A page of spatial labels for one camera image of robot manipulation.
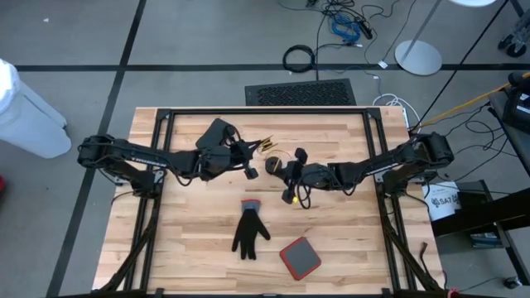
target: black floor mat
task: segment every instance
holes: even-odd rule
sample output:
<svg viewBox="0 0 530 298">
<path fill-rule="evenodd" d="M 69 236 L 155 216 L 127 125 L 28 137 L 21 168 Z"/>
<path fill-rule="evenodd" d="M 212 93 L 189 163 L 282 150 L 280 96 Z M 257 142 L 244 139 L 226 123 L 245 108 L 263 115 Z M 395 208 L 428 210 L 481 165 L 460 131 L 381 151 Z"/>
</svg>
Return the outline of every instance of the black floor mat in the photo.
<svg viewBox="0 0 530 298">
<path fill-rule="evenodd" d="M 328 79 L 245 87 L 248 106 L 356 105 L 349 79 Z"/>
</svg>

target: wooden table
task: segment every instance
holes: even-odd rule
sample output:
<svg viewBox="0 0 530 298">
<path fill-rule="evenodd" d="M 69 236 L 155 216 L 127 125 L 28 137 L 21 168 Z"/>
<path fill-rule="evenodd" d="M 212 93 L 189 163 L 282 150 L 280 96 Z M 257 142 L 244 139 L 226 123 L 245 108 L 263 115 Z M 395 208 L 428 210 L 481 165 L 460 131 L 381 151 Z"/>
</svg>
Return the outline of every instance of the wooden table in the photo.
<svg viewBox="0 0 530 298">
<path fill-rule="evenodd" d="M 156 111 L 137 108 L 130 142 L 150 146 Z M 383 107 L 381 113 L 389 149 L 408 140 L 401 109 Z M 217 117 L 236 126 L 247 141 L 273 135 L 277 149 L 293 154 L 297 147 L 304 147 L 310 163 L 369 157 L 362 118 L 346 114 L 179 115 L 171 151 L 195 149 L 195 141 Z M 374 125 L 372 129 L 378 148 Z M 287 154 L 280 157 L 288 159 Z M 378 294 L 384 287 L 392 288 L 373 178 L 365 179 L 350 197 L 340 191 L 315 190 L 312 208 L 304 210 L 282 201 L 285 185 L 267 174 L 264 160 L 265 156 L 255 154 L 251 161 L 259 173 L 255 180 L 246 180 L 242 171 L 225 173 L 208 183 L 195 180 L 189 187 L 178 185 L 173 175 L 166 178 L 149 291 L 162 287 L 165 293 Z M 129 190 L 121 187 L 117 194 Z M 418 186 L 411 186 L 409 192 L 422 196 Z M 239 252 L 230 251 L 241 199 L 262 201 L 259 216 L 272 236 L 266 241 L 258 235 L 257 261 L 240 260 Z M 113 204 L 94 288 L 105 284 L 128 255 L 138 201 L 124 195 Z M 408 197 L 400 203 L 412 254 L 417 258 L 421 243 L 428 243 L 426 265 L 443 285 L 425 206 Z M 309 239 L 322 265 L 294 281 L 278 253 L 300 236 Z M 397 250 L 396 256 L 402 288 L 406 288 Z M 133 288 L 139 284 L 142 259 L 138 259 Z"/>
</svg>

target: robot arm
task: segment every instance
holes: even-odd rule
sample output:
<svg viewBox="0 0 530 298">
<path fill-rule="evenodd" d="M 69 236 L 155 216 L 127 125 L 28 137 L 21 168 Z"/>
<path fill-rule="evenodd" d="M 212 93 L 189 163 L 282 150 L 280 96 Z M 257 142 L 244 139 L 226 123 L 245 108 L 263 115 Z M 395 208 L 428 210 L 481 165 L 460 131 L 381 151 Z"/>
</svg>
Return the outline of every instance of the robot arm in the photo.
<svg viewBox="0 0 530 298">
<path fill-rule="evenodd" d="M 437 133 L 417 135 L 391 151 L 361 162 L 306 165 L 307 154 L 301 148 L 296 149 L 295 157 L 297 161 L 289 161 L 285 168 L 282 168 L 282 162 L 277 157 L 266 160 L 267 173 L 282 179 L 287 185 L 282 199 L 288 204 L 293 202 L 295 188 L 300 186 L 306 192 L 315 188 L 342 190 L 351 195 L 346 190 L 354 190 L 365 177 L 378 173 L 383 173 L 385 192 L 397 192 L 404 190 L 410 179 L 425 171 L 445 167 L 454 160 L 446 138 Z"/>
<path fill-rule="evenodd" d="M 152 171 L 140 171 L 126 161 L 169 170 L 177 177 L 202 181 L 212 180 L 226 171 L 244 170 L 247 179 L 258 177 L 249 166 L 258 147 L 270 144 L 269 139 L 246 142 L 229 123 L 215 119 L 191 151 L 167 152 L 153 149 L 109 135 L 92 136 L 79 146 L 78 162 L 89 169 L 100 169 L 112 177 L 131 183 L 134 194 L 154 198 L 159 195 L 160 177 Z"/>
</svg>

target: glove finger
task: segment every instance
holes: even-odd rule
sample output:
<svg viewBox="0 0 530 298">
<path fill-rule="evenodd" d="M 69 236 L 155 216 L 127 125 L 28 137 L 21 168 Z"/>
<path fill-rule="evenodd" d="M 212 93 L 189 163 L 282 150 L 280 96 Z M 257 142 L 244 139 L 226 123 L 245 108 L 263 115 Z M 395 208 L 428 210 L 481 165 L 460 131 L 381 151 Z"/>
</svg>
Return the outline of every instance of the glove finger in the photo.
<svg viewBox="0 0 530 298">
<path fill-rule="evenodd" d="M 238 228 L 235 230 L 234 241 L 232 242 L 232 252 L 238 250 L 238 242 L 241 240 L 243 234 L 243 227 L 245 226 L 243 218 L 239 220 Z"/>
<path fill-rule="evenodd" d="M 247 257 L 248 242 L 247 239 L 241 240 L 241 259 L 244 260 Z"/>
<path fill-rule="evenodd" d="M 265 226 L 263 225 L 262 221 L 259 218 L 257 218 L 255 224 L 256 224 L 256 229 L 258 230 L 258 232 L 262 234 L 262 236 L 265 239 L 270 240 L 271 234 L 268 233 L 267 228 L 265 228 Z"/>
<path fill-rule="evenodd" d="M 251 259 L 251 260 L 255 260 L 256 259 L 255 243 L 256 243 L 256 236 L 257 235 L 258 234 L 255 233 L 254 237 L 248 243 L 248 258 Z"/>
<path fill-rule="evenodd" d="M 235 237 L 234 241 L 232 242 L 232 252 L 235 252 L 238 250 L 238 243 L 239 243 L 239 239 Z"/>
</svg>

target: blue cable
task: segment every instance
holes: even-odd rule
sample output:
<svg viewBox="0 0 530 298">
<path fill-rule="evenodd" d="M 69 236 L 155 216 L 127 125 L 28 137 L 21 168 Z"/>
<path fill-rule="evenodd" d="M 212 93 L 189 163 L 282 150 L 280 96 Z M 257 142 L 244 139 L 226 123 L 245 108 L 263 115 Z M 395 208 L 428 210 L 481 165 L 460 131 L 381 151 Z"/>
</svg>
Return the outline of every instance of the blue cable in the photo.
<svg viewBox="0 0 530 298">
<path fill-rule="evenodd" d="M 329 24 L 331 32 L 342 37 L 343 42 L 348 42 L 353 45 L 361 37 L 359 24 L 352 22 L 346 15 L 339 13 L 335 17 L 330 17 Z"/>
</svg>

